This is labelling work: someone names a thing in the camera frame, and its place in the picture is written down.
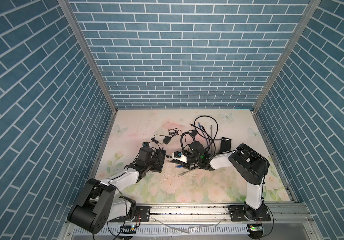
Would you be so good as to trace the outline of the black network switch blue ports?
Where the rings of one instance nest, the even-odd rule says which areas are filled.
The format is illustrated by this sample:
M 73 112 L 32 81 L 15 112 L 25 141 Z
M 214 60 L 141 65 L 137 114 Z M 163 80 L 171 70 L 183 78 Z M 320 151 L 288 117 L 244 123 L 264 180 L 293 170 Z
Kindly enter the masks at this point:
M 153 157 L 151 158 L 153 160 L 153 166 L 151 167 L 152 172 L 161 173 L 164 165 L 166 157 L 166 151 L 165 150 L 156 150 Z

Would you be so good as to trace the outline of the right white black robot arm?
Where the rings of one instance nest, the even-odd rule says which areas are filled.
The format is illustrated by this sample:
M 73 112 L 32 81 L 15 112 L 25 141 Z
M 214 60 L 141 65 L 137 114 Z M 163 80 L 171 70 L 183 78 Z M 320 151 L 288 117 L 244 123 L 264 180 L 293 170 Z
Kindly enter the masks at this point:
M 240 144 L 235 150 L 208 154 L 201 143 L 195 141 L 189 150 L 176 153 L 177 160 L 187 170 L 202 169 L 215 171 L 234 167 L 247 182 L 247 194 L 244 201 L 244 215 L 249 221 L 271 220 L 268 207 L 263 199 L 263 186 L 270 167 L 269 161 L 246 144 Z

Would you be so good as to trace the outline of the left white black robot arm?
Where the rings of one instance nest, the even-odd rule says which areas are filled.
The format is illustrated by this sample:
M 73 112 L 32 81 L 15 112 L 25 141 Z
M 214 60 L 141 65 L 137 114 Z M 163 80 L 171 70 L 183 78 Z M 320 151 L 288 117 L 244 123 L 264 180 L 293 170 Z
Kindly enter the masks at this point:
M 111 220 L 135 219 L 140 222 L 141 213 L 136 209 L 136 201 L 125 197 L 122 191 L 138 183 L 149 171 L 162 172 L 165 157 L 163 149 L 142 147 L 122 172 L 103 180 L 89 179 L 75 199 L 67 221 L 93 235 Z

